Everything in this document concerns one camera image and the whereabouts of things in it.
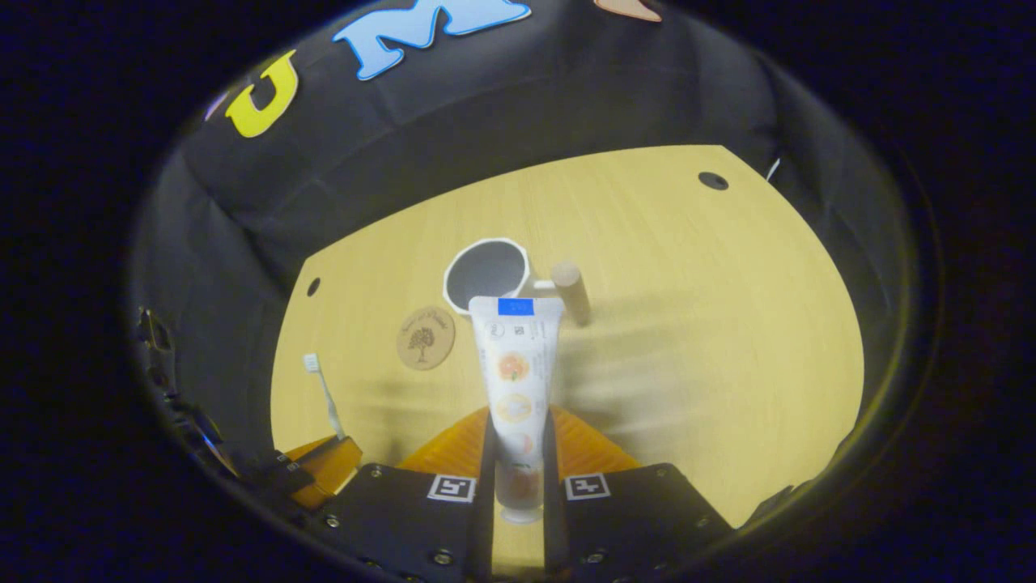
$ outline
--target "round cork coaster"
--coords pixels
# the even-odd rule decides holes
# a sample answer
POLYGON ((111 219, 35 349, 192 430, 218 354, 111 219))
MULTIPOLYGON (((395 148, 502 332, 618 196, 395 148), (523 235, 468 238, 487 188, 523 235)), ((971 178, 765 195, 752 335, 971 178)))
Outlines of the round cork coaster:
POLYGON ((435 369, 450 354, 456 334, 450 313, 435 307, 421 309, 399 328, 396 352, 410 369, 435 369))

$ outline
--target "tree illustration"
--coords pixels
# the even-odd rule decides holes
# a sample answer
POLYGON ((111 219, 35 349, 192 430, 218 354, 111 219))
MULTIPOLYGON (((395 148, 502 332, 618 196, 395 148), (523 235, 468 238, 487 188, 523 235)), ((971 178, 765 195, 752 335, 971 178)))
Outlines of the tree illustration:
POLYGON ((432 334, 432 329, 419 328, 413 331, 413 334, 410 336, 410 346, 407 348, 411 350, 420 349, 421 358, 418 359, 418 362, 426 362, 425 349, 430 348, 434 344, 435 344, 435 334, 432 334))

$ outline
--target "toothbrush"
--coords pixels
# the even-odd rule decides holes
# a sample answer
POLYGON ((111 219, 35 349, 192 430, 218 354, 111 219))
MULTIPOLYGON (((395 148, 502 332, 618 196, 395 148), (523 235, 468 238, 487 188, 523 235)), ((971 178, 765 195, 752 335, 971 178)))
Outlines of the toothbrush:
POLYGON ((303 356, 303 365, 306 366, 307 373, 316 373, 317 377, 320 377, 320 385, 324 389, 324 399, 327 401, 327 419, 330 421, 332 429, 338 434, 338 439, 345 439, 345 432, 342 431, 342 422, 338 420, 338 410, 335 409, 335 401, 330 399, 330 391, 327 390, 327 382, 324 381, 323 373, 320 371, 320 361, 317 359, 317 355, 308 354, 303 356))

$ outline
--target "orange plastic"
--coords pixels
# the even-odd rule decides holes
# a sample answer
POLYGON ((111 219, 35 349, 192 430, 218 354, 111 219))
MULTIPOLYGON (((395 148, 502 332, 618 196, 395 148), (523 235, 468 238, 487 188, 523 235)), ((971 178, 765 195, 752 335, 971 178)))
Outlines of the orange plastic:
MULTIPOLYGON (((287 457, 294 462, 332 439, 338 438, 330 436, 296 447, 289 451, 287 457)), ((345 438, 330 451, 308 460, 301 465, 301 468, 313 476, 314 482, 292 494, 291 499, 307 509, 319 508, 324 502, 335 497, 335 493, 342 488, 345 480, 356 469, 363 457, 364 453, 359 450, 359 446, 352 441, 352 438, 345 438)))
POLYGON ((414 472, 478 478, 488 415, 489 408, 483 407, 464 417, 435 436, 398 467, 414 472))
MULTIPOLYGON (((640 464, 585 421, 551 406, 557 448, 557 474, 572 475, 617 472, 639 468, 640 464)), ((405 470, 430 474, 479 477, 488 408, 464 417, 437 435, 399 465, 405 470)))
POLYGON ((553 405, 550 406, 550 411, 554 415, 559 479, 640 467, 629 454, 582 419, 553 405))

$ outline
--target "blue label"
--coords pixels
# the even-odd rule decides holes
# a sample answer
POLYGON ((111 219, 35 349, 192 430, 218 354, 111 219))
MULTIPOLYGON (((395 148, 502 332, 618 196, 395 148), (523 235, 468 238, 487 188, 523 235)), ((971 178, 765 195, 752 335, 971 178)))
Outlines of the blue label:
POLYGON ((533 300, 528 298, 500 298, 496 304, 496 314, 500 316, 535 316, 533 300))

